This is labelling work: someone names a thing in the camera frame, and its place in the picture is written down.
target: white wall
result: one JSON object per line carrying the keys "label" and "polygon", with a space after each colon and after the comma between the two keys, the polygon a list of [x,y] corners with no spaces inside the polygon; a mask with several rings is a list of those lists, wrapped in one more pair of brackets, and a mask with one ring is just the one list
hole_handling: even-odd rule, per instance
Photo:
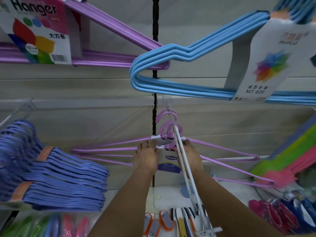
{"label": "white wall", "polygon": [[[101,10],[152,36],[152,0],[88,0]],[[271,10],[278,0],[160,0],[159,41],[189,45],[224,24],[254,10]],[[91,25],[91,48],[139,55],[139,47]],[[0,41],[10,41],[0,31]],[[231,43],[191,62],[171,62],[158,77],[182,83],[223,87],[232,55]],[[128,69],[0,64],[0,99],[83,98],[150,95],[130,85]],[[151,71],[144,71],[152,76]],[[316,68],[307,61],[279,90],[315,90]],[[182,105],[174,107],[184,135],[241,151],[268,155],[314,113],[309,107],[269,104]],[[123,140],[152,134],[151,107],[41,110],[30,116],[43,141],[69,149],[94,141]],[[212,158],[231,157],[200,149]]]}

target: finger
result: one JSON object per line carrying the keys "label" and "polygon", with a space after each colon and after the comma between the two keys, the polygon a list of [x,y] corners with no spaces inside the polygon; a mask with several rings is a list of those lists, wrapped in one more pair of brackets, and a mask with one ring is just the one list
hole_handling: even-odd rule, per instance
{"label": "finger", "polygon": [[138,146],[137,146],[137,151],[141,151],[142,150],[142,144],[140,143]]}
{"label": "finger", "polygon": [[148,141],[142,143],[142,149],[146,149],[148,147]]}
{"label": "finger", "polygon": [[156,140],[152,140],[150,143],[149,143],[149,147],[151,148],[156,148],[156,144],[157,144],[157,141]]}
{"label": "finger", "polygon": [[192,145],[191,145],[191,142],[190,142],[189,140],[184,140],[183,144],[184,144],[185,146],[192,146]]}

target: lavender hanger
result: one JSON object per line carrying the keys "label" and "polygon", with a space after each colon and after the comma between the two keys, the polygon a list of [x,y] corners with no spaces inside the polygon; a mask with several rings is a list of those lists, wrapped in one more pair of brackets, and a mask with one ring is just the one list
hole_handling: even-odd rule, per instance
{"label": "lavender hanger", "polygon": [[[98,8],[90,5],[86,1],[78,2],[76,0],[67,0],[65,5],[71,10],[74,10],[95,23],[109,29],[115,34],[123,37],[129,42],[143,48],[146,51],[151,51],[162,44],[145,36],[144,34],[134,30],[128,25],[120,22],[112,16],[104,13]],[[136,55],[125,55],[102,51],[83,50],[82,58],[72,57],[74,66],[99,66],[99,67],[121,67],[130,68]],[[30,64],[29,60],[19,51],[12,43],[0,42],[0,62],[2,63],[20,63]],[[166,70],[170,67],[170,62],[158,64],[149,70]]]}
{"label": "lavender hanger", "polygon": [[[177,121],[177,114],[176,114],[175,111],[173,111],[173,110],[172,111],[163,110],[157,115],[156,123],[158,123],[160,121],[161,117],[163,115],[166,115],[166,114],[174,115],[175,121]],[[172,121],[167,121],[166,123],[164,123],[159,129],[159,135],[144,137],[144,138],[130,140],[130,141],[124,141],[124,142],[116,142],[116,143],[110,143],[110,144],[104,144],[104,145],[98,145],[98,146],[95,145],[94,148],[92,148],[91,146],[76,147],[76,148],[73,148],[71,150],[71,152],[73,154],[76,154],[76,156],[78,158],[82,158],[82,159],[89,159],[89,160],[96,160],[96,161],[107,162],[107,163],[114,163],[114,164],[121,164],[121,165],[132,166],[133,165],[132,163],[126,163],[126,162],[109,160],[109,159],[102,159],[102,158],[95,158],[95,157],[90,157],[89,155],[93,154],[95,152],[128,151],[128,150],[136,150],[137,149],[137,147],[100,148],[100,147],[105,147],[105,146],[119,145],[119,144],[132,143],[132,142],[139,142],[139,141],[145,141],[145,140],[150,140],[150,139],[160,139],[160,138],[161,139],[173,139],[173,133],[171,132],[172,124],[173,124]],[[178,124],[178,127],[179,127],[179,132],[181,134],[183,128],[179,124]],[[201,158],[204,159],[204,160],[207,160],[207,161],[219,164],[221,166],[230,168],[230,169],[235,170],[235,171],[239,171],[239,172],[241,172],[243,174],[250,175],[250,176],[255,177],[257,179],[262,179],[262,180],[269,181],[269,182],[271,182],[271,184],[249,183],[249,182],[242,182],[242,181],[230,180],[230,179],[222,179],[222,178],[216,178],[216,177],[213,177],[213,179],[222,180],[222,181],[228,181],[228,182],[232,182],[232,183],[248,184],[248,185],[253,185],[253,186],[258,186],[258,187],[270,187],[270,188],[274,187],[274,184],[273,184],[274,181],[271,180],[271,179],[266,179],[266,178],[263,178],[263,177],[260,177],[260,176],[256,176],[256,175],[253,175],[253,174],[251,174],[251,173],[249,173],[247,171],[243,171],[243,170],[240,170],[238,168],[235,168],[235,167],[232,167],[232,166],[229,166],[227,164],[219,162],[219,161],[233,161],[233,162],[258,161],[258,160],[260,160],[260,157],[258,155],[254,155],[254,154],[249,154],[249,153],[244,153],[244,152],[228,149],[228,148],[225,148],[225,147],[213,145],[213,144],[210,144],[210,143],[206,143],[206,142],[203,142],[203,141],[198,141],[198,140],[191,139],[191,138],[187,138],[187,139],[190,140],[193,143],[198,143],[198,144],[202,144],[202,145],[206,145],[206,146],[210,146],[210,147],[215,147],[215,148],[222,149],[222,150],[227,150],[227,151],[230,151],[230,152],[235,152],[235,153],[242,154],[242,155],[245,155],[245,156],[252,156],[252,157],[254,157],[252,159],[240,159],[240,160],[239,159],[210,159],[208,157],[205,157],[205,156],[201,155]],[[175,148],[174,144],[167,144],[167,145],[163,145],[163,146],[159,145],[157,147],[158,148],[164,148],[166,150],[176,151],[176,148]],[[132,155],[107,155],[107,154],[100,154],[100,153],[97,153],[97,154],[94,154],[94,155],[98,155],[98,156],[132,157]]]}

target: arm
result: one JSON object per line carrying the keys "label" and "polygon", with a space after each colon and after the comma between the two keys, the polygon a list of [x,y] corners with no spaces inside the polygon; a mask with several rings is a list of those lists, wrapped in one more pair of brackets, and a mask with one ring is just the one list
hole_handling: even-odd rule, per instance
{"label": "arm", "polygon": [[156,142],[142,143],[133,156],[134,172],[97,220],[88,237],[143,236],[146,199],[158,167]]}
{"label": "arm", "polygon": [[283,236],[204,171],[202,158],[190,141],[184,141],[184,149],[198,194],[212,226],[223,229],[222,232],[216,234],[218,237]]}

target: packaging label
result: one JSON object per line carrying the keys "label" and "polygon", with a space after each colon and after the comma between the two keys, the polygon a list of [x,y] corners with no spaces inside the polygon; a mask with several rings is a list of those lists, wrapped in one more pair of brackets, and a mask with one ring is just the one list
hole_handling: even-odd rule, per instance
{"label": "packaging label", "polygon": [[316,53],[316,25],[271,18],[253,37],[250,60],[232,101],[264,102],[305,59]]}
{"label": "packaging label", "polygon": [[61,0],[0,0],[0,26],[31,63],[71,64]]}

